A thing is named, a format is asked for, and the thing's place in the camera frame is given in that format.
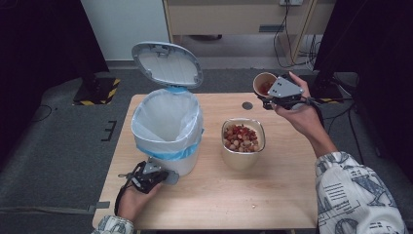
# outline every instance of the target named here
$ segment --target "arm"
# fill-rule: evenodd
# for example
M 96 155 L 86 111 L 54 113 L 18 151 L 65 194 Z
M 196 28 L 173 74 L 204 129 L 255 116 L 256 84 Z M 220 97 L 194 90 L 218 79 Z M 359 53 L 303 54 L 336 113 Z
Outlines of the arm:
M 305 90 L 303 97 L 309 97 L 307 83 L 291 72 L 290 76 Z M 385 183 L 350 154 L 338 152 L 312 106 L 297 110 L 273 107 L 313 146 L 321 234 L 408 233 Z
M 310 92 L 307 82 L 301 80 L 298 76 L 289 72 L 294 82 L 303 88 L 303 97 L 309 97 Z M 302 135 L 304 135 L 313 146 L 316 157 L 337 151 L 336 146 L 331 141 L 322 124 L 319 122 L 319 116 L 312 106 L 303 105 L 297 110 L 286 110 L 281 106 L 273 105 L 277 114 L 288 120 L 291 125 Z
M 161 187 L 157 184 L 148 194 L 137 191 L 133 186 L 126 189 L 119 203 L 118 216 L 107 215 L 99 223 L 93 234 L 132 234 L 133 223 L 145 205 Z

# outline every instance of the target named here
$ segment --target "wall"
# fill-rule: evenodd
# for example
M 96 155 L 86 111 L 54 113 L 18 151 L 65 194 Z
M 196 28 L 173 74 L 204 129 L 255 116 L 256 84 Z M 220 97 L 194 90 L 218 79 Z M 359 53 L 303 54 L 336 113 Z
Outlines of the wall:
M 132 60 L 141 41 L 169 42 L 162 0 L 81 0 L 106 60 Z

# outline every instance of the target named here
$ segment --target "trash can lid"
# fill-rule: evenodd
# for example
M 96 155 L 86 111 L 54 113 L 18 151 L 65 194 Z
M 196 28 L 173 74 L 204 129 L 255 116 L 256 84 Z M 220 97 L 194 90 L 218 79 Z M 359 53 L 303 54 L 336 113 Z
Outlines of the trash can lid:
M 166 86 L 197 88 L 204 80 L 197 58 L 183 47 L 164 42 L 141 42 L 131 49 L 140 71 Z

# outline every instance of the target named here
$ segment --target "white plastic bag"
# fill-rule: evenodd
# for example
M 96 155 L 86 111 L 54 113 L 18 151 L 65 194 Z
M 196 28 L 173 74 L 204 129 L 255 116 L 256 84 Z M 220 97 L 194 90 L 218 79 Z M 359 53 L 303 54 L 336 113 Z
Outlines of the white plastic bag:
M 134 111 L 131 130 L 136 146 L 149 156 L 180 160 L 201 142 L 203 112 L 197 98 L 184 88 L 150 93 Z

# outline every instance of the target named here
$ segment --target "trash can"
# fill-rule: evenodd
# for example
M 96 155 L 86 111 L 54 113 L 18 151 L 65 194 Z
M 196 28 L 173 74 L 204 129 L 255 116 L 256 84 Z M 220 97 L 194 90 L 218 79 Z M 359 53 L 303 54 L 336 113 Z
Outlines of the trash can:
M 133 113 L 136 147 L 185 176 L 196 165 L 204 130 L 203 111 L 188 89 L 202 84 L 203 72 L 191 52 L 170 43 L 139 43 L 132 56 L 147 78 L 166 86 L 146 96 Z

